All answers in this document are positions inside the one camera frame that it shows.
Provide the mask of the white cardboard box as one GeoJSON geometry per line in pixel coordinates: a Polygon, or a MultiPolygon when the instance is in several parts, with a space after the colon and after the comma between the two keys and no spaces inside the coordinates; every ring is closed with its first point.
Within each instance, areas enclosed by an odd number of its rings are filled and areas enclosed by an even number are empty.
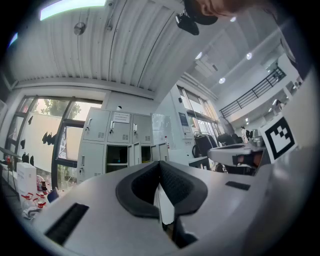
{"type": "Polygon", "coordinates": [[[37,169],[26,162],[17,163],[17,191],[22,196],[27,196],[28,193],[35,194],[37,190],[37,169]]]}

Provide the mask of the person's black cap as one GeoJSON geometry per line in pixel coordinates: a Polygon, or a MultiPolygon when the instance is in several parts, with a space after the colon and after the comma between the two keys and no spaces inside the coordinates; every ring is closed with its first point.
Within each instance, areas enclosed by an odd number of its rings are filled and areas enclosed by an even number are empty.
{"type": "Polygon", "coordinates": [[[209,26],[214,24],[218,17],[215,15],[204,15],[197,0],[183,0],[184,9],[189,18],[200,25],[209,26]]]}

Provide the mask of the white paper notice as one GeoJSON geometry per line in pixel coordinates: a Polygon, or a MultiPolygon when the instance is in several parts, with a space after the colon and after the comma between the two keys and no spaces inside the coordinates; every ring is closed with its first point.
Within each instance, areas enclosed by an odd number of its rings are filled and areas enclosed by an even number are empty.
{"type": "Polygon", "coordinates": [[[130,113],[113,112],[112,114],[112,121],[115,123],[129,124],[130,120],[131,120],[130,113]]]}

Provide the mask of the grey metal locker cabinet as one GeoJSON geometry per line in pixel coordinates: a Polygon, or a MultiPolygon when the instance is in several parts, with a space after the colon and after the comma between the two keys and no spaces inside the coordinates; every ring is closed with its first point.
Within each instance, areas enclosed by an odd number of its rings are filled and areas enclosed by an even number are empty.
{"type": "Polygon", "coordinates": [[[142,161],[151,161],[152,115],[91,108],[77,159],[77,182],[128,167],[128,146],[140,143],[142,161]],[[130,123],[113,122],[113,112],[130,114],[130,123]]]}

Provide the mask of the grey crumpled cloth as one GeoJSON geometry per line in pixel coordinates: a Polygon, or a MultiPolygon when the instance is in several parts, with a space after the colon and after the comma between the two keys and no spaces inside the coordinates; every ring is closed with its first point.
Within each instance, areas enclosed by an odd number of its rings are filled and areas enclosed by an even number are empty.
{"type": "Polygon", "coordinates": [[[41,208],[37,208],[35,206],[31,206],[26,208],[22,211],[22,217],[27,220],[34,219],[40,212],[42,211],[41,208]]]}

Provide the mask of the person's dark shirt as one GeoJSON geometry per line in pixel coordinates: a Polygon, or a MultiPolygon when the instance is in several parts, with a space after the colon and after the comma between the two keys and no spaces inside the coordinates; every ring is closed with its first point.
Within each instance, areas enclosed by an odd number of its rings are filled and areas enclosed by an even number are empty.
{"type": "Polygon", "coordinates": [[[306,40],[294,18],[281,6],[275,8],[274,19],[281,31],[280,43],[300,79],[305,80],[313,65],[306,40]]]}

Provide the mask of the blue wall poster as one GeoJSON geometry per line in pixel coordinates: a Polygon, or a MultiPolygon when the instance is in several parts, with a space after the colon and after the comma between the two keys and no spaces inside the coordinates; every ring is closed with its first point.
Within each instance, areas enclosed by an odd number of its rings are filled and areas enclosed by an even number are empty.
{"type": "Polygon", "coordinates": [[[187,116],[182,112],[179,112],[178,114],[179,114],[179,118],[180,118],[180,122],[181,122],[181,126],[182,126],[183,132],[185,134],[186,133],[190,133],[190,127],[189,127],[189,124],[188,124],[187,116]]]}

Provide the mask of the black standing fan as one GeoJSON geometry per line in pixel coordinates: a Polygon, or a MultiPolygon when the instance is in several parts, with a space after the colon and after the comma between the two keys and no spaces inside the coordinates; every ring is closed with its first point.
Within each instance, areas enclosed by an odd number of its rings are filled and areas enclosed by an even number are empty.
{"type": "Polygon", "coordinates": [[[218,117],[217,119],[217,128],[219,135],[228,135],[233,136],[235,134],[235,130],[231,123],[223,116],[218,117]]]}

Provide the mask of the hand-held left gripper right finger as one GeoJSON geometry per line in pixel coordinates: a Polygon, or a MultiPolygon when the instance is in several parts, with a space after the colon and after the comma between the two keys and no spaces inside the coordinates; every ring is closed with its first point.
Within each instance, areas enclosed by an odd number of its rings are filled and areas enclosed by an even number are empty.
{"type": "Polygon", "coordinates": [[[159,163],[174,196],[175,249],[161,256],[257,256],[255,224],[268,198],[273,166],[255,176],[159,163]]]}

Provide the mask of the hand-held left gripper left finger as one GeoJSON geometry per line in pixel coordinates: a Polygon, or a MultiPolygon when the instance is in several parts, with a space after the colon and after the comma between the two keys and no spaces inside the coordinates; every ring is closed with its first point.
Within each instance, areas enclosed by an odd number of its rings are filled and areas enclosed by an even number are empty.
{"type": "Polygon", "coordinates": [[[88,207],[63,245],[63,252],[80,256],[168,256],[178,247],[163,231],[159,220],[135,217],[116,197],[124,177],[151,163],[135,165],[90,178],[44,209],[33,227],[45,234],[73,204],[88,207]]]}

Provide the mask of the cluster of red label bottles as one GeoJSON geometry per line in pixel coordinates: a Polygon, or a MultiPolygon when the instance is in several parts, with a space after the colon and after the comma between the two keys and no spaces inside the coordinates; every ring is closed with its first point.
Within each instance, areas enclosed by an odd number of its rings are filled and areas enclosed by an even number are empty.
{"type": "Polygon", "coordinates": [[[43,209],[48,205],[46,194],[42,191],[36,193],[28,192],[25,195],[21,195],[21,206],[23,210],[29,209],[30,207],[36,209],[43,209]]]}

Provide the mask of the black window decals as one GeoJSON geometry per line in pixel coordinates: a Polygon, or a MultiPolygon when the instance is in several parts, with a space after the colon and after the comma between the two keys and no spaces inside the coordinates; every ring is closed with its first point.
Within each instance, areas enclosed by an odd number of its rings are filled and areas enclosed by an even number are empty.
{"type": "Polygon", "coordinates": [[[57,116],[30,113],[21,135],[24,148],[20,148],[20,154],[33,157],[34,166],[47,172],[52,168],[53,137],[60,121],[57,116]]]}

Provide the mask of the black frame window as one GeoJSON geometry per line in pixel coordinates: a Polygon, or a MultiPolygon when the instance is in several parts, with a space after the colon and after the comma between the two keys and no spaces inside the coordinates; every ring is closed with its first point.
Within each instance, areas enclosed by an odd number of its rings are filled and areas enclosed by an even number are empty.
{"type": "Polygon", "coordinates": [[[13,115],[5,148],[36,168],[48,187],[77,184],[77,158],[84,122],[99,100],[24,97],[13,115]]]}

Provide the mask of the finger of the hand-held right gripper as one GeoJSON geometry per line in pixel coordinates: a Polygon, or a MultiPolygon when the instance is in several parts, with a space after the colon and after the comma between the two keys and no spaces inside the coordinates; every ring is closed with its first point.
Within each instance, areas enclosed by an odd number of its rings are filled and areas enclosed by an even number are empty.
{"type": "Polygon", "coordinates": [[[239,164],[238,156],[250,155],[252,152],[248,144],[232,144],[222,147],[212,148],[207,156],[214,162],[227,166],[237,166],[239,164]]]}

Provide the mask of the black office chair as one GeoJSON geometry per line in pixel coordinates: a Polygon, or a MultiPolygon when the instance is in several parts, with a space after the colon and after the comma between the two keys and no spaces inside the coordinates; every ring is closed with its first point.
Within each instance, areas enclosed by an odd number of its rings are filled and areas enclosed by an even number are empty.
{"type": "Polygon", "coordinates": [[[195,131],[193,135],[195,144],[192,148],[192,155],[194,158],[207,157],[208,151],[217,147],[214,138],[209,133],[195,131]]]}

